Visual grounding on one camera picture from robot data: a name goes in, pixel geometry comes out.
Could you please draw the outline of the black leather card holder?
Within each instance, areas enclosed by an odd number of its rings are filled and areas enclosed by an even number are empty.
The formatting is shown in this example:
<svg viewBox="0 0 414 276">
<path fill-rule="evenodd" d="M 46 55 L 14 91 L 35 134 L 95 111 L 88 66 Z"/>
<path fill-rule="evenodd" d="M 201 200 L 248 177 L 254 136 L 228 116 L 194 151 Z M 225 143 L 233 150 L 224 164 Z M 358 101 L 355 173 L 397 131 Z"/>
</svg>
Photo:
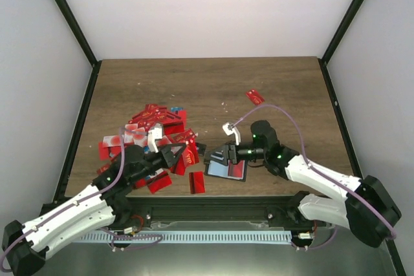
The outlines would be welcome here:
<svg viewBox="0 0 414 276">
<path fill-rule="evenodd" d="M 228 165 L 221 165 L 218 164 L 216 162 L 211 162 L 210 164 L 205 164 L 205 170 L 204 170 L 204 174 L 206 176 L 211 176 L 211 177 L 216 177 L 216 178 L 223 178 L 223 179 L 227 179 L 227 180 L 234 180 L 234 181 L 239 181 L 239 182 L 245 182 L 246 181 L 246 176 L 247 176 L 247 164 L 245 162 L 245 177 L 242 180 L 235 180 L 235 179 L 230 179 L 229 177 L 227 177 L 228 175 Z"/>
</svg>

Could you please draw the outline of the red VIP card carried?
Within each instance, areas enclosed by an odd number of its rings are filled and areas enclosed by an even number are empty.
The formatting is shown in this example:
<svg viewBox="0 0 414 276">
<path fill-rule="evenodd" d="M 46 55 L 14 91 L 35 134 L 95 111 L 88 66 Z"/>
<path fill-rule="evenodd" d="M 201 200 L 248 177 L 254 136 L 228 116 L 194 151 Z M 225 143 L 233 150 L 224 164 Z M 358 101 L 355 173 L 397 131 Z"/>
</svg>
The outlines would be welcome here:
<svg viewBox="0 0 414 276">
<path fill-rule="evenodd" d="M 199 154 L 197 151 L 197 145 L 194 140 L 186 142 L 186 148 L 182 153 L 182 159 L 185 167 L 195 165 L 199 162 Z"/>
</svg>

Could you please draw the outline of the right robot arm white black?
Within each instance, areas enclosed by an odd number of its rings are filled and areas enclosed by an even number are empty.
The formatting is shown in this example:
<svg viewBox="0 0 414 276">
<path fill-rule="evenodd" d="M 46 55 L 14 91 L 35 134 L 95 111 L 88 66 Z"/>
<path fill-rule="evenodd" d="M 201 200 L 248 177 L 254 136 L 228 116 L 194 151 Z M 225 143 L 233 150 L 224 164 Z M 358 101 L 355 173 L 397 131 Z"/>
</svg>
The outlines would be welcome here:
<svg viewBox="0 0 414 276">
<path fill-rule="evenodd" d="M 237 127 L 231 123 L 224 124 L 223 131 L 235 136 L 235 140 L 206 153 L 206 165 L 229 166 L 260 160 L 272 175 L 306 185 L 321 194 L 297 194 L 296 204 L 287 210 L 291 224 L 302 226 L 308 220 L 328 222 L 349 229 L 360 242 L 372 248 L 396 237 L 394 227 L 402 213 L 379 179 L 371 175 L 365 178 L 344 175 L 307 159 L 303 153 L 283 145 L 266 120 L 250 126 L 250 142 L 242 142 Z"/>
</svg>

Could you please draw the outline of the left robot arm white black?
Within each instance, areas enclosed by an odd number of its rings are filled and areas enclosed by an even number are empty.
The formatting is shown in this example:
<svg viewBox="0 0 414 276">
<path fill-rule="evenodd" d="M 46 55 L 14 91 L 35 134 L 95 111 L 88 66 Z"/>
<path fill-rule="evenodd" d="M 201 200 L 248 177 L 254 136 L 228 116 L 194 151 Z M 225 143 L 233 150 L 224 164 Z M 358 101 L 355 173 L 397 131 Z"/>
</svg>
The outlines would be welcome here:
<svg viewBox="0 0 414 276">
<path fill-rule="evenodd" d="M 1 262 L 8 266 L 1 271 L 33 275 L 46 260 L 86 233 L 114 223 L 128 225 L 132 211 L 125 197 L 134 184 L 173 167 L 185 148 L 185 143 L 173 143 L 145 153 L 138 145 L 122 147 L 109 167 L 77 195 L 33 220 L 6 225 Z"/>
</svg>

